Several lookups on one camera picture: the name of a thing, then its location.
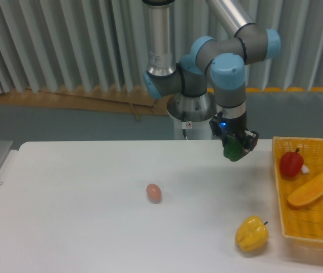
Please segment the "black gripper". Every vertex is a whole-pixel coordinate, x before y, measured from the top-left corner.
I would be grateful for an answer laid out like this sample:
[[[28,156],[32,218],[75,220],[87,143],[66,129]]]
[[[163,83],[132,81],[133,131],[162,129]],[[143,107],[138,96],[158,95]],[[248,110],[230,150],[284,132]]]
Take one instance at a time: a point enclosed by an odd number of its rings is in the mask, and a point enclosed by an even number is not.
[[[233,119],[226,118],[222,113],[217,113],[209,121],[212,135],[217,137],[222,147],[225,147],[227,136],[235,137],[241,144],[241,156],[246,156],[253,151],[258,142],[258,132],[247,130],[247,114]]]

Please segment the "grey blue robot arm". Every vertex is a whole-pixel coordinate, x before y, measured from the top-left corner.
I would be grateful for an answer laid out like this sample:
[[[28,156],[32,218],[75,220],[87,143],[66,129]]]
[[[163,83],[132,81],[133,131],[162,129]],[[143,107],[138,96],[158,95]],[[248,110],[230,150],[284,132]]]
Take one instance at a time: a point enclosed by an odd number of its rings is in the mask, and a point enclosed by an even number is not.
[[[218,42],[202,36],[194,41],[190,53],[176,60],[174,2],[143,2],[148,52],[143,79],[153,98],[202,97],[211,86],[215,106],[209,125],[222,142],[224,156],[236,162],[256,147],[259,138],[247,128],[245,67],[277,57],[281,41],[275,30],[253,22],[238,1],[208,1],[208,6],[230,38]]]

